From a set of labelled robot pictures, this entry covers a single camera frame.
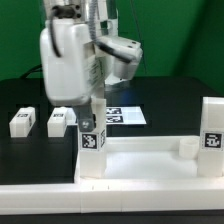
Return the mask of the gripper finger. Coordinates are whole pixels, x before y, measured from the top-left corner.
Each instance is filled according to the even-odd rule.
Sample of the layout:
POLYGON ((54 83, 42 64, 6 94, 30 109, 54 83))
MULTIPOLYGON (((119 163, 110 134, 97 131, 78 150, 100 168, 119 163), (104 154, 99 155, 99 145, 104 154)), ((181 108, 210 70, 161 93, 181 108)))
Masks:
POLYGON ((95 128, 94 116, 90 104, 76 107, 78 126, 81 132, 92 132, 95 128))

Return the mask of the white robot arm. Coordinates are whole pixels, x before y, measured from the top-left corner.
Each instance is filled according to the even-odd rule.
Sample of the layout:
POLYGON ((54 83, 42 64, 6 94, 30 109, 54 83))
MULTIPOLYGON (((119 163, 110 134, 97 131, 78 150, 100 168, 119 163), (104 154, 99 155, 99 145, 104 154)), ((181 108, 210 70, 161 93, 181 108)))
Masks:
POLYGON ((108 0, 42 0, 45 28, 40 35, 44 84, 49 101, 70 106, 79 130, 96 127, 92 96, 113 72, 113 59, 100 51, 90 36, 107 34, 108 0))

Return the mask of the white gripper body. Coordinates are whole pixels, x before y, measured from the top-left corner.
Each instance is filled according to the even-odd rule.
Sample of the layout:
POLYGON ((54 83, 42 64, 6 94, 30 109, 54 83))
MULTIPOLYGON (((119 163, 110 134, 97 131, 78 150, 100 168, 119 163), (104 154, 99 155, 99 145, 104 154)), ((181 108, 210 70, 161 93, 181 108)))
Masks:
POLYGON ((52 50, 49 29, 40 36, 46 95, 54 106, 86 104, 111 74, 111 57, 93 44, 86 24, 56 19, 53 25, 60 57, 52 50))

